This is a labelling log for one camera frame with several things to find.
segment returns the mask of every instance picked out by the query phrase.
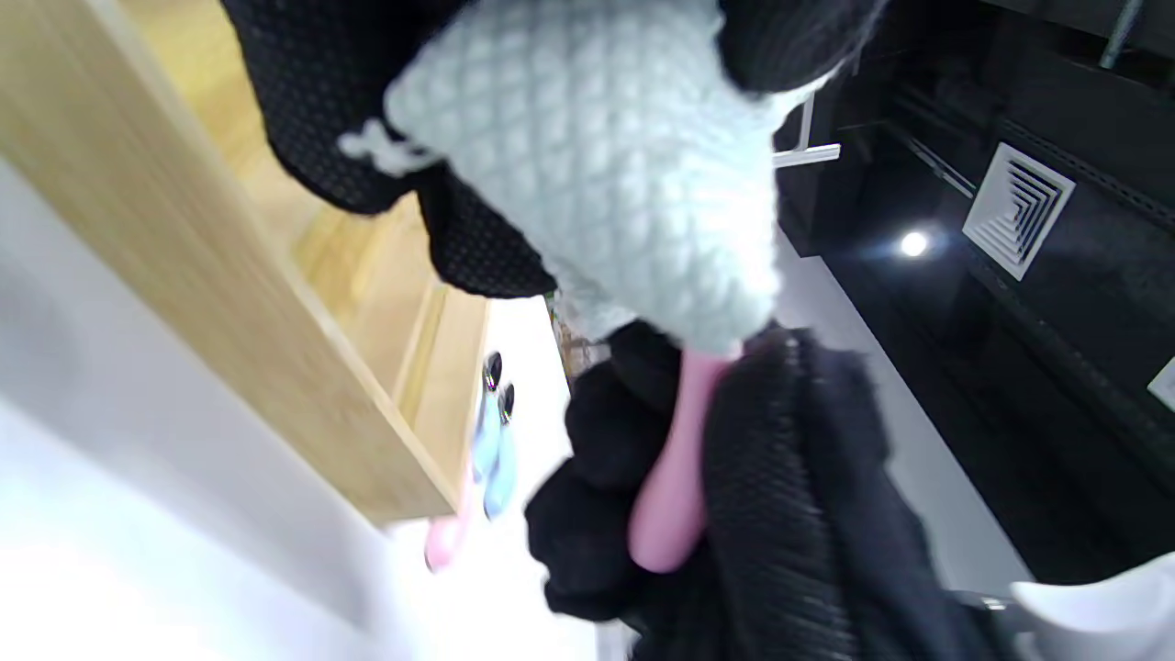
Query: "ceiling air vent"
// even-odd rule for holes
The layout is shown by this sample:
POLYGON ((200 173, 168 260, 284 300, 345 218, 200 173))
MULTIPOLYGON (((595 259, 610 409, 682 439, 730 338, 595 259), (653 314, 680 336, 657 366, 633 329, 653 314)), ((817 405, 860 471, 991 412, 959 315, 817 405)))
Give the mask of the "ceiling air vent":
POLYGON ((1167 409, 1175 411, 1175 358, 1155 377, 1147 390, 1167 405, 1167 409))
POLYGON ((962 232, 1023 279, 1074 186, 1072 178, 1001 142, 962 232))

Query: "wooden shelf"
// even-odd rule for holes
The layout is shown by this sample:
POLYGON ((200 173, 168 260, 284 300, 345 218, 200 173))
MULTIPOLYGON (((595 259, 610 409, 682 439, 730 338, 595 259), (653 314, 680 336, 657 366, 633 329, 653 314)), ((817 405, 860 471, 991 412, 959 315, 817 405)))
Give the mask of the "wooden shelf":
POLYGON ((488 309, 415 197, 287 176, 216 0, 12 0, 0 45, 0 156, 372 522, 452 512, 488 309))

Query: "black wall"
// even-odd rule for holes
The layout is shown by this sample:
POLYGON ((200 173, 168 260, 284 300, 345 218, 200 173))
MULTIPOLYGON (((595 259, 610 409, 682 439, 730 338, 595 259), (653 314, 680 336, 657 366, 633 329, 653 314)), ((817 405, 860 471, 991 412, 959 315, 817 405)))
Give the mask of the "black wall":
POLYGON ((1090 66, 1090 39, 897 0, 858 75, 818 96, 813 143, 842 158, 779 174, 785 231, 826 258, 1029 567, 1059 582, 1175 551, 1175 413, 1146 391, 1175 356, 1175 104, 1090 66), (1077 182, 1019 282, 960 231, 1001 141, 1077 182), (926 258, 894 252, 913 228, 936 237, 926 258))

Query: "light blue object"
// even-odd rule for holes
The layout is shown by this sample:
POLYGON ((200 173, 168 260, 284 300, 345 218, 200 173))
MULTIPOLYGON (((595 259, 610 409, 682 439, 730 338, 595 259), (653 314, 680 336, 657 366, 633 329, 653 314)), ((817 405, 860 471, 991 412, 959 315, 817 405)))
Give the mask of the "light blue object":
POLYGON ((474 483, 476 484, 481 484, 498 461, 498 444, 503 427, 496 399, 483 393, 481 411, 482 417, 477 421, 472 451, 474 483))
POLYGON ((509 425, 498 426, 498 456, 485 484, 485 517, 491 521, 506 510, 510 498, 518 486, 518 456, 513 441, 513 430, 509 425))

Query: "pink object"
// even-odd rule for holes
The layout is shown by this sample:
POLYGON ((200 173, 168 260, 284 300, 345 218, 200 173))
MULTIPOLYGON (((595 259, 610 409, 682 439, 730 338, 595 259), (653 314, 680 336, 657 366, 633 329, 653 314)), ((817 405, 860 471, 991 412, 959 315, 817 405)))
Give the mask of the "pink object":
POLYGON ((429 534, 424 539, 424 565, 429 572, 444 569, 457 557, 465 531, 469 530, 471 512, 477 512, 477 490, 474 487, 474 468, 470 465, 465 467, 465 484, 462 486, 457 514, 429 521, 429 534))
POLYGON ((650 572, 666 574, 680 567, 705 530, 701 426, 718 379, 740 355, 682 352, 682 378, 669 439, 640 487, 629 520, 629 554, 650 572))

